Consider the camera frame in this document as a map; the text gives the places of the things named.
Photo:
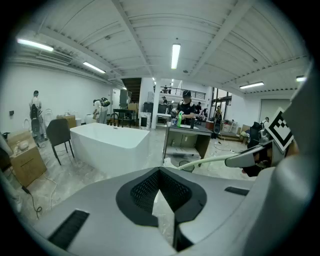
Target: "marble floor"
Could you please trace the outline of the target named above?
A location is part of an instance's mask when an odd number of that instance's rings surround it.
[[[145,162],[145,168],[162,165],[164,140],[164,129],[150,131],[149,155]],[[33,195],[35,207],[42,207],[42,211],[38,213],[39,218],[83,187],[97,181],[108,179],[104,172],[73,158],[69,150],[69,145],[67,145],[68,153],[66,152],[64,144],[55,147],[61,165],[59,165],[56,160],[49,141],[42,143],[41,146],[43,148],[39,151],[47,166],[47,170],[27,187]],[[223,140],[211,139],[205,157],[222,156],[232,154],[230,150],[239,152],[245,149],[247,149],[247,147],[239,142],[224,142]],[[167,157],[170,157],[171,163],[175,166],[179,166],[181,160],[194,161],[200,159],[199,156],[184,157],[181,155],[167,155]],[[223,161],[204,163],[201,167],[196,165],[193,173],[225,179],[255,180],[255,177],[248,177],[246,174],[243,174],[240,168],[226,167]],[[37,215],[33,208],[31,196],[21,189],[21,185],[10,170],[7,170],[5,175],[22,197],[21,217],[33,225],[37,221]],[[161,192],[158,193],[155,199],[153,214],[158,217],[160,232],[169,243],[172,243],[174,213]]]

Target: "fluorescent light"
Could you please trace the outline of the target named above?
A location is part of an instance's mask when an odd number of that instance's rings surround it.
[[[246,88],[255,87],[255,86],[264,86],[264,85],[265,84],[263,82],[256,82],[256,83],[240,86],[240,89],[246,89]]]
[[[86,66],[88,66],[88,67],[90,67],[90,68],[92,68],[92,69],[94,69],[94,70],[96,70],[96,71],[99,71],[99,72],[102,73],[102,74],[106,73],[106,72],[104,72],[103,70],[101,70],[100,68],[97,68],[96,66],[91,65],[91,64],[88,63],[88,62],[84,62],[83,65],[86,65]]]
[[[22,44],[22,45],[37,47],[37,48],[40,48],[40,49],[43,49],[43,50],[46,50],[46,51],[49,51],[49,52],[52,52],[54,50],[50,46],[47,46],[47,45],[44,45],[44,44],[41,44],[41,43],[38,43],[38,42],[32,42],[32,41],[25,40],[25,39],[18,38],[17,42],[19,44]]]
[[[305,76],[303,76],[303,75],[299,75],[299,76],[296,77],[296,81],[297,82],[304,82],[306,80],[307,80],[307,78]]]
[[[180,53],[180,43],[174,43],[172,46],[172,61],[171,61],[171,68],[173,70],[177,69],[179,53]]]

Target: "railing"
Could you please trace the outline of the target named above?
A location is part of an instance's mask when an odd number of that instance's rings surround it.
[[[161,86],[160,87],[161,91],[160,93],[163,94],[171,94],[171,95],[183,95],[185,89],[179,89],[179,88],[174,88],[174,87],[165,87]],[[205,99],[206,94],[204,92],[200,91],[195,91],[195,90],[190,90],[191,92],[191,97],[192,98],[198,98],[198,99]]]

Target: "freestanding bathtub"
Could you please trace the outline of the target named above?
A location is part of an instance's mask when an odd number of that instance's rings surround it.
[[[149,131],[90,123],[70,129],[75,156],[108,178],[141,170],[149,151]]]

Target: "green bottle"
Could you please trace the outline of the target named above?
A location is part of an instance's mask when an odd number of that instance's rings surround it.
[[[180,126],[181,126],[181,121],[182,121],[182,113],[180,112],[180,113],[178,114],[178,121],[177,121],[176,126],[180,127]]]

